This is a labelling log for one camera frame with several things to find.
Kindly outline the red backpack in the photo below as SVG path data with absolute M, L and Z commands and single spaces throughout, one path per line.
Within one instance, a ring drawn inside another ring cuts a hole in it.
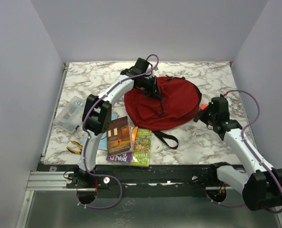
M 177 149 L 175 136 L 164 133 L 196 117 L 202 93 L 184 77 L 162 76 L 156 79 L 156 95 L 138 86 L 124 95 L 125 109 L 133 124 L 149 129 L 167 147 Z

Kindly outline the orange black highlighter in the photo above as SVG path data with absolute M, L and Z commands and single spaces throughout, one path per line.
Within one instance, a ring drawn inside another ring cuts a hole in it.
M 199 108 L 200 111 L 204 111 L 208 107 L 208 104 L 202 104 L 201 107 Z

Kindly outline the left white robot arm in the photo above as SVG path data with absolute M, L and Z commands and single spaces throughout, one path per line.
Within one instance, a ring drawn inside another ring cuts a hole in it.
M 92 171 L 96 166 L 99 142 L 111 122 L 112 105 L 133 89 L 135 79 L 143 78 L 157 69 L 159 58 L 156 54 L 149 55 L 149 57 L 151 56 L 156 57 L 156 64 L 150 70 L 133 76 L 120 75 L 108 89 L 99 95 L 88 96 L 84 110 L 87 113 L 82 124 L 82 129 L 87 138 L 78 162 L 78 168 L 83 171 L 78 175 L 78 183 L 82 187 L 88 188 L 94 182 L 95 174 Z

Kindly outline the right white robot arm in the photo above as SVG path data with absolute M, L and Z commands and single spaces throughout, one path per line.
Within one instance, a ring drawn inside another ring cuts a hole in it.
M 212 126 L 236 154 L 245 172 L 241 173 L 232 165 L 219 162 L 212 165 L 207 174 L 208 182 L 218 186 L 222 182 L 239 192 L 246 207 L 251 211 L 265 209 L 271 213 L 282 213 L 282 169 L 274 168 L 245 136 L 237 120 L 230 119 L 228 101 L 224 95 L 213 97 L 202 107 L 194 121 Z

